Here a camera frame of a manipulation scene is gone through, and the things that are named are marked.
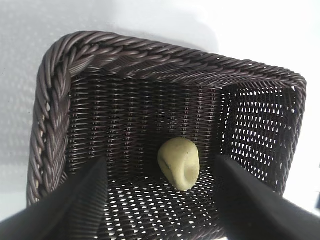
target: woven basket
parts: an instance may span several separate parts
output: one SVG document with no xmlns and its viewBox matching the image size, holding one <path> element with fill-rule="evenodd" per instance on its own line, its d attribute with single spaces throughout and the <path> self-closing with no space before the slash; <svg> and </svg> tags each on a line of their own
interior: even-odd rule
<svg viewBox="0 0 320 240">
<path fill-rule="evenodd" d="M 106 156 L 99 239 L 221 238 L 215 156 L 232 156 L 282 195 L 305 99 L 304 78 L 282 67 L 115 33 L 69 34 L 38 71 L 27 203 Z M 184 192 L 157 162 L 159 147 L 181 136 L 200 155 L 198 182 Z"/>
</svg>

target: woven texture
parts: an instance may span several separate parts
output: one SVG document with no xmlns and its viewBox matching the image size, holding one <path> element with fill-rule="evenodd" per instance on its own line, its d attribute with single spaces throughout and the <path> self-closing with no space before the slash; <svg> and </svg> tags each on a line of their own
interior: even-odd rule
<svg viewBox="0 0 320 240">
<path fill-rule="evenodd" d="M 283 194 L 306 99 L 302 76 L 107 32 L 76 32 L 46 53 L 37 77 L 27 202 L 91 158 L 108 159 L 99 239 L 217 239 L 215 155 L 231 155 Z M 195 187 L 180 192 L 157 163 L 186 137 L 199 149 Z"/>
</svg>

